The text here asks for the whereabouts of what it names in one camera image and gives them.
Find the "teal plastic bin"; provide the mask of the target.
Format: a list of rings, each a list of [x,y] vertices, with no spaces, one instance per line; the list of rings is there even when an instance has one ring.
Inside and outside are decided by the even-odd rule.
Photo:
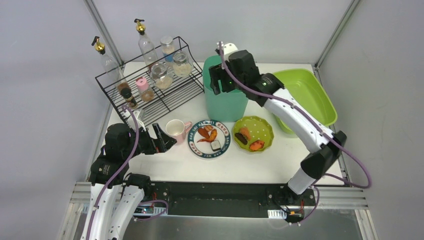
[[[205,91],[206,112],[210,119],[220,122],[235,122],[244,116],[248,98],[239,90],[221,92],[215,95],[210,83],[209,68],[221,63],[219,56],[208,57],[202,69],[202,79]]]

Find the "glass jar chrome rim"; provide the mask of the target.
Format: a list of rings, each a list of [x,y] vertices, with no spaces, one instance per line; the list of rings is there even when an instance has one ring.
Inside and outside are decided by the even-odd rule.
[[[177,51],[172,57],[174,74],[178,77],[187,77],[193,69],[189,56],[185,51]]]
[[[174,81],[172,71],[161,62],[155,63],[151,66],[150,78],[154,81],[154,85],[160,90],[168,89]]]

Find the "pink lid spice jar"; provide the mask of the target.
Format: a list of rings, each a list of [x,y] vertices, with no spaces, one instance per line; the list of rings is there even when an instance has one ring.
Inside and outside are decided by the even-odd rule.
[[[155,93],[145,77],[139,77],[135,80],[140,99],[143,102],[150,102],[155,98]]]

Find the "green dotted small plate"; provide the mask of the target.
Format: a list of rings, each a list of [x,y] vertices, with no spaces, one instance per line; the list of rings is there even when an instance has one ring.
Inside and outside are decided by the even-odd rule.
[[[236,137],[235,133],[239,133],[240,128],[247,127],[250,131],[251,140],[248,141],[247,145],[243,145]],[[241,119],[237,120],[232,129],[232,136],[238,146],[250,153],[259,153],[268,149],[274,140],[274,132],[272,126],[263,118],[251,115],[244,116]],[[252,142],[261,140],[265,142],[264,148],[262,151],[251,152],[249,146]]]

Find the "teal rimmed white plate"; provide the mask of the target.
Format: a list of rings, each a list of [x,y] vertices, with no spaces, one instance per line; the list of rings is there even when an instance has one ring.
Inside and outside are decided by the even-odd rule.
[[[219,151],[213,151],[210,142],[198,142],[198,140],[204,139],[198,133],[198,129],[204,128],[204,126],[207,125],[211,125],[217,130],[217,137],[215,140],[219,141],[221,144],[221,149]],[[187,134],[187,143],[190,150],[197,157],[204,160],[212,160],[222,156],[229,149],[231,140],[232,137],[229,128],[222,122],[213,119],[205,119],[197,122]]]

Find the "black lid spice jar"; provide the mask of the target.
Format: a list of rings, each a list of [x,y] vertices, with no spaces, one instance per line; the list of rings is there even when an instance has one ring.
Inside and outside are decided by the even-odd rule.
[[[122,95],[124,100],[127,102],[130,109],[134,110],[138,107],[138,103],[135,100],[130,88],[123,88],[120,91],[120,94]]]

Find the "black wire rack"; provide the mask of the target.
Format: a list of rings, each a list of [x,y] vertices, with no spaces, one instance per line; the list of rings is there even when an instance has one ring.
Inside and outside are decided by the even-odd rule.
[[[176,36],[173,38],[178,48],[177,51],[183,51],[189,54],[189,60],[194,63],[191,73],[188,76],[176,76],[173,79],[172,84],[167,89],[159,89],[155,86],[155,81],[150,78],[149,68],[141,61],[142,54],[133,57],[132,59],[123,62],[119,67],[123,68],[123,75],[121,79],[125,79],[129,84],[134,99],[137,101],[139,107],[145,111],[145,118],[143,122],[146,125],[152,124],[166,114],[174,111],[181,105],[185,104],[194,97],[205,92],[202,81],[202,67],[193,58],[188,43],[181,38]],[[141,100],[139,95],[136,79],[144,77],[147,79],[148,84],[152,87],[154,92],[154,99],[149,102]],[[110,81],[107,79],[106,71],[95,77],[97,84],[101,91],[106,95],[107,99],[111,103],[111,106],[120,118],[120,122],[129,124],[129,116],[125,116],[122,110],[122,106],[126,105],[127,102],[122,95],[118,93],[115,84],[121,79]]]

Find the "silver lid blue shaker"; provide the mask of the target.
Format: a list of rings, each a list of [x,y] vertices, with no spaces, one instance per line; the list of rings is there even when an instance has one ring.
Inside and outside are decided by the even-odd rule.
[[[172,63],[175,52],[174,39],[171,36],[163,36],[160,39],[162,54],[167,64]]]

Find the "glass bottle brown contents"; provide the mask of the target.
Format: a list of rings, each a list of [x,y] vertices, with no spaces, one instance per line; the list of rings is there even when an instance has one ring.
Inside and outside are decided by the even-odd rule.
[[[100,54],[100,63],[105,71],[105,76],[102,77],[104,87],[113,85],[119,94],[125,89],[128,92],[131,88],[124,77],[123,71],[118,62],[106,53],[106,46],[100,42],[100,37],[95,36],[91,45]]]

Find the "glass bottle gold spout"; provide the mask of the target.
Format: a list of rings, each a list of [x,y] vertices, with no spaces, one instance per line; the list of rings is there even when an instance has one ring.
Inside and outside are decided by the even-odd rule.
[[[144,21],[144,19],[134,19],[134,23],[136,24],[135,29],[139,34],[138,46],[142,53],[144,62],[148,67],[148,71],[151,72],[152,66],[157,63],[159,58],[157,56],[155,45],[146,33],[146,26],[143,24]]]

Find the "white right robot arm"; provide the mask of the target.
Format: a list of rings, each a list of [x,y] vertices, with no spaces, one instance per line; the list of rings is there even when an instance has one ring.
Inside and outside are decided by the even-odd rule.
[[[308,113],[272,73],[260,73],[247,50],[226,52],[217,48],[221,63],[209,68],[215,95],[241,91],[249,100],[280,118],[303,142],[309,155],[283,188],[285,194],[301,195],[322,178],[342,153],[347,136],[333,132]]]

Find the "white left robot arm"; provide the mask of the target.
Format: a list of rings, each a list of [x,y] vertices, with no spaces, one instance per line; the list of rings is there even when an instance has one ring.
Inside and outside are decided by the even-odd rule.
[[[105,144],[90,168],[90,202],[82,240],[121,240],[142,200],[152,193],[147,175],[127,175],[129,160],[170,150],[177,140],[154,123],[155,138],[148,130],[134,130],[125,123],[108,127]]]

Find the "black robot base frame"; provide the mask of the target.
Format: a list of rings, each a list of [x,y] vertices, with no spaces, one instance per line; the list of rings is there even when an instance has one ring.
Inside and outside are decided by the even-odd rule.
[[[300,196],[289,196],[284,184],[202,183],[154,181],[134,217],[141,220],[163,216],[229,218],[302,218],[305,208],[313,208],[313,189]]]

